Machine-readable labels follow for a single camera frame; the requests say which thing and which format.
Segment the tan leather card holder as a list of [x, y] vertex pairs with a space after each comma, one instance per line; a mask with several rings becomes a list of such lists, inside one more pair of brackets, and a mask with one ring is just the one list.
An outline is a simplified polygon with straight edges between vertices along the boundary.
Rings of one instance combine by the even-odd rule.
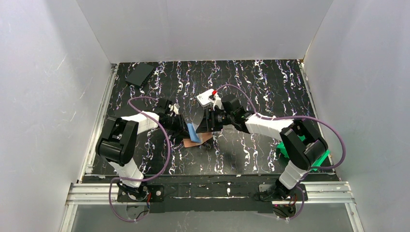
[[197, 133], [195, 130], [197, 126], [195, 124], [188, 123], [187, 126], [189, 138], [183, 139], [183, 145], [185, 148], [200, 146], [213, 138], [212, 132]]

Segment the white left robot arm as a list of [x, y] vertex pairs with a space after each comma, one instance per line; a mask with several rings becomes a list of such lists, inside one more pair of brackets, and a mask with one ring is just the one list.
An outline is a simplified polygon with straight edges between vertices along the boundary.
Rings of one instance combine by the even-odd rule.
[[152, 111], [141, 111], [132, 116], [109, 116], [96, 144], [96, 154], [115, 169], [125, 186], [139, 188], [144, 174], [133, 160], [137, 135], [163, 128], [173, 137], [188, 139], [189, 129], [179, 109], [179, 104], [160, 98]]

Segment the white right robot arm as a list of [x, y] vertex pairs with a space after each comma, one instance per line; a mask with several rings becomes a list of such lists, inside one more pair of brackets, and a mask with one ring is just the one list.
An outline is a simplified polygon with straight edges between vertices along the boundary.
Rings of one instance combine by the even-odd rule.
[[295, 188], [328, 149], [320, 132], [307, 119], [268, 119], [245, 110], [235, 95], [220, 98], [213, 89], [197, 95], [196, 99], [205, 110], [197, 133], [221, 131], [224, 126], [232, 125], [243, 133], [282, 141], [289, 162], [276, 181], [276, 191], [288, 192]]

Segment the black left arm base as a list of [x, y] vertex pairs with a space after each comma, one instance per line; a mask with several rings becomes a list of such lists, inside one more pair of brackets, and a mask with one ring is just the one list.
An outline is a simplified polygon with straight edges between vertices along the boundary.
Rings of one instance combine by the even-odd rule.
[[119, 182], [117, 183], [117, 187], [117, 201], [121, 203], [158, 203], [163, 202], [164, 200], [165, 187], [163, 185], [148, 185], [146, 183], [142, 183], [140, 187], [132, 188]]

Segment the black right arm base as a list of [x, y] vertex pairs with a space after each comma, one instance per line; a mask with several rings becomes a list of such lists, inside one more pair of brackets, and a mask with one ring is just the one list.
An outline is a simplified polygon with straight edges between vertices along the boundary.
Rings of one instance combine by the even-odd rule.
[[299, 184], [298, 187], [294, 187], [289, 190], [285, 187], [276, 188], [275, 184], [260, 184], [257, 192], [254, 194], [256, 201], [271, 202], [271, 201], [284, 201], [285, 203], [294, 203], [305, 199], [308, 200], [306, 186]]

